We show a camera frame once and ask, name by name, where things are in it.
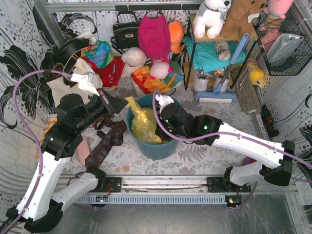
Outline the yellow translucent trash bag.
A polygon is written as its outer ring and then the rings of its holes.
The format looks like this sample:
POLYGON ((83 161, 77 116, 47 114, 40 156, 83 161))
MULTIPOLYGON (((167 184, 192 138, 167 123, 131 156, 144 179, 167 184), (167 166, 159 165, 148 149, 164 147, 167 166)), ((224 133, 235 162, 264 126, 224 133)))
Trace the yellow translucent trash bag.
POLYGON ((152 108, 142 108, 134 100, 132 96, 126 97, 134 118, 131 124, 133 135, 142 142, 148 144, 161 144, 162 139, 156 134, 156 119, 152 108))

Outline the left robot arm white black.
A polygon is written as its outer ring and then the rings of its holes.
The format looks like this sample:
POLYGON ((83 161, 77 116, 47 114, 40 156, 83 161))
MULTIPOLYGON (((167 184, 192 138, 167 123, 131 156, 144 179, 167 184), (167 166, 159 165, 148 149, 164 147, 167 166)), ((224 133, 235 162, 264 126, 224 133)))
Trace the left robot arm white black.
POLYGON ((78 94, 61 98, 56 108, 57 121, 45 134, 40 146, 42 158, 29 188, 20 203, 6 213, 9 219, 23 222, 25 230, 32 234, 53 230, 68 207, 87 192, 110 189, 107 174, 99 167, 111 147, 121 144, 126 123, 110 119, 119 114, 128 101, 112 97, 102 89, 98 91, 99 95, 93 95, 86 104, 78 94), (111 128, 106 135, 106 146, 89 155, 86 172, 78 180, 56 193, 54 190, 64 167, 82 143, 81 133, 101 117, 104 118, 102 125, 111 128))

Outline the white plush bear red clothes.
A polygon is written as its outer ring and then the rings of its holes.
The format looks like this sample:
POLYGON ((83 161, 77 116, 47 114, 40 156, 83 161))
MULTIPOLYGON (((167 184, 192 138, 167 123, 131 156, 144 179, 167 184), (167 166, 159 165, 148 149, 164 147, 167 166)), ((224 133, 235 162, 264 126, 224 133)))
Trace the white plush bear red clothes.
POLYGON ((147 60, 144 52, 138 47, 131 47, 121 57, 114 57, 104 68, 94 69, 99 75, 102 86, 111 88, 118 86, 121 78, 129 78, 131 74, 142 68, 147 60))

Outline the pink round plush head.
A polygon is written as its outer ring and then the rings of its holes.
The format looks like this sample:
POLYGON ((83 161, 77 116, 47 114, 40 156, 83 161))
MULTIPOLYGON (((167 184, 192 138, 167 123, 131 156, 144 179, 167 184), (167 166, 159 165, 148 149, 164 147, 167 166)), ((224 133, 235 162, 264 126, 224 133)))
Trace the pink round plush head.
POLYGON ((151 79, 165 79, 173 71, 167 59, 154 60, 150 68, 151 79))

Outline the pink fuzzy cloth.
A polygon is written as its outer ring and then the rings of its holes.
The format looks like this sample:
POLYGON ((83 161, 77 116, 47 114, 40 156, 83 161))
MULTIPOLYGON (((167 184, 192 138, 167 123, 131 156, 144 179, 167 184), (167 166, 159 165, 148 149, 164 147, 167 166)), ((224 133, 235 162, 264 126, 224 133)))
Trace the pink fuzzy cloth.
POLYGON ((77 147, 77 157, 82 166, 85 166, 85 160, 90 154, 90 147, 87 138, 83 137, 82 142, 77 147))

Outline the black leather handbag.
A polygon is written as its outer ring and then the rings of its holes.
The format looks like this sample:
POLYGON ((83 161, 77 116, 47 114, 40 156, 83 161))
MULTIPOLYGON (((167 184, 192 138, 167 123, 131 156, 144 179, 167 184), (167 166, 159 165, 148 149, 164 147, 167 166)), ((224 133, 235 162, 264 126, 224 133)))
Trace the black leather handbag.
POLYGON ((117 21, 113 25, 113 34, 111 37, 112 47, 119 51, 122 49, 129 49, 132 47, 139 47, 138 42, 138 27, 140 21, 137 19, 134 11, 119 11, 117 14, 117 21), (119 22, 119 16, 132 15, 134 21, 132 22, 119 22))

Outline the white sneaker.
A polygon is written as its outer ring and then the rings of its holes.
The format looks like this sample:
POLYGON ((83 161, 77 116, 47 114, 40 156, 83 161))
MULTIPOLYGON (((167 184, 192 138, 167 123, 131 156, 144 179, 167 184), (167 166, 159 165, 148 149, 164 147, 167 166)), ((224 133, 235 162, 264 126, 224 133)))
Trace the white sneaker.
POLYGON ((203 92, 207 90, 210 76, 200 70, 195 70, 193 74, 193 88, 195 92, 203 92))

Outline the black metal shelf rack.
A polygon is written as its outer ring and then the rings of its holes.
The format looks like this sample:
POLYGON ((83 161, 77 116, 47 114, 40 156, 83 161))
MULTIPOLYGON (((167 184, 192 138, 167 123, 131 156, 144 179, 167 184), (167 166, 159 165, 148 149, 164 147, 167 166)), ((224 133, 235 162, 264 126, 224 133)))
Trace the black metal shelf rack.
POLYGON ((216 38, 209 38, 207 35, 205 35, 202 38, 196 38, 193 35, 193 29, 194 29, 194 20, 195 20, 195 14, 190 14, 188 17, 188 26, 187 26, 187 33, 184 35, 184 39, 191 39, 190 46, 185 46, 184 52, 183 52, 183 72, 184 72, 184 88, 187 90, 189 87, 192 87, 194 85, 193 82, 193 76, 191 74, 191 69, 196 68, 195 65, 195 53, 199 52, 200 46, 203 45, 211 45, 211 50, 204 49, 203 51, 206 54, 212 55, 214 57, 214 60, 207 60, 204 62, 204 64, 209 65, 210 67, 213 67, 213 70, 216 70, 218 68, 222 68, 225 66, 228 66, 230 63, 229 61, 221 61, 217 58, 216 54, 216 48, 215 43, 220 41, 226 41, 230 44, 230 52, 233 54, 236 50, 236 47, 238 45, 238 30, 234 29, 230 36, 227 38, 223 38, 221 36, 217 36, 216 38))

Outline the teal folded cloth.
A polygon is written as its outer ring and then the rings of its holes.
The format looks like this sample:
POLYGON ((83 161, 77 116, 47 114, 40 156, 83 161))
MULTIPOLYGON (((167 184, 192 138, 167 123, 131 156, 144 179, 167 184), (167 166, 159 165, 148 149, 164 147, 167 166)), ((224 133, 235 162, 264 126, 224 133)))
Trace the teal folded cloth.
MULTIPOLYGON (((185 37, 183 39, 184 44, 190 55, 192 55, 194 40, 191 37, 185 37)), ((236 42, 227 41, 231 56, 235 52, 238 44, 236 42)), ((246 58, 246 53, 242 50, 235 61, 236 63, 242 63, 246 58)), ((217 57, 214 41, 198 42, 196 43, 195 53, 193 58, 193 66, 196 70, 203 72, 211 72, 223 67, 227 67, 230 64, 230 60, 220 60, 217 57)))

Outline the blue lint roller mop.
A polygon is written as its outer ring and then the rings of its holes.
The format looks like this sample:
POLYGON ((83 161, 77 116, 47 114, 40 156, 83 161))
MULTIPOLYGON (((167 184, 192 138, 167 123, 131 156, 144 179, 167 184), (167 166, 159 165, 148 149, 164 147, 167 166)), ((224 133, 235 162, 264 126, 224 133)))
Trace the blue lint roller mop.
POLYGON ((236 102, 236 94, 234 92, 222 92, 221 88, 226 80, 228 80, 228 75, 235 64, 240 52, 242 51, 247 39, 249 38, 249 33, 245 33, 233 56, 230 59, 230 65, 226 69, 226 71, 223 74, 223 77, 219 84, 213 88, 211 92, 208 91, 200 91, 195 93, 195 101, 198 102, 209 102, 209 103, 233 103, 236 102))

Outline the grey patterned rolled cloth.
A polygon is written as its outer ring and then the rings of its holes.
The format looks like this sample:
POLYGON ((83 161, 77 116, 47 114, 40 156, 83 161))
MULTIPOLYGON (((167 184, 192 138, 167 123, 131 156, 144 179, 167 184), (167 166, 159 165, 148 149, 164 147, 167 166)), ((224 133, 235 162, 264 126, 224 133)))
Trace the grey patterned rolled cloth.
POLYGON ((227 41, 216 41, 215 48, 219 60, 229 60, 231 58, 230 47, 227 41))

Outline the purple orange sock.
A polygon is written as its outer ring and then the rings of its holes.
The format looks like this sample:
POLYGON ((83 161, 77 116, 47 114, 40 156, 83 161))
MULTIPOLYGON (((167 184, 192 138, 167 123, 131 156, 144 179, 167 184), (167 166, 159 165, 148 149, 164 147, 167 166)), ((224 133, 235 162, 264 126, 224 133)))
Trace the purple orange sock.
POLYGON ((243 159, 242 165, 248 165, 248 164, 251 164, 251 163, 254 163, 254 162, 256 162, 255 159, 250 158, 250 157, 246 157, 246 158, 243 159))

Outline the yellow plush duck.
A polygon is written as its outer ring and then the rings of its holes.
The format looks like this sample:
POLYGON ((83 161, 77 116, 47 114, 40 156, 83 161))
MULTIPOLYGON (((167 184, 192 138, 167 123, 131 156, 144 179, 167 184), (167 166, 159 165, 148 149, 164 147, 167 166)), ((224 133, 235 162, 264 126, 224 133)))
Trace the yellow plush duck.
POLYGON ((249 57, 245 64, 245 69, 247 70, 251 84, 263 88, 265 84, 265 74, 258 66, 257 61, 254 58, 249 57))

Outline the brown teddy bear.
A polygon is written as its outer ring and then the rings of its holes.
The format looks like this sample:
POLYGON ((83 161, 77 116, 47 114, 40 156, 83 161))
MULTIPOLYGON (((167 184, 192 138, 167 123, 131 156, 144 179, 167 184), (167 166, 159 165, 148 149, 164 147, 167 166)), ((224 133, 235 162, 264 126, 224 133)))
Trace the brown teddy bear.
POLYGON ((222 37, 228 37, 234 29, 241 38, 253 29, 253 20, 259 17, 266 6, 266 0, 234 0, 221 30, 222 37))

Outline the silver foil pouch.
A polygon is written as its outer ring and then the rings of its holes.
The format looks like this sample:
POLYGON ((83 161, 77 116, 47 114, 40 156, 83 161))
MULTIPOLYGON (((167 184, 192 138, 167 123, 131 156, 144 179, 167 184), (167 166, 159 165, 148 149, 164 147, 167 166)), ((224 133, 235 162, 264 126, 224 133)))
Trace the silver foil pouch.
POLYGON ((288 58, 303 40, 303 36, 296 34, 280 35, 266 53, 268 62, 274 63, 288 58))

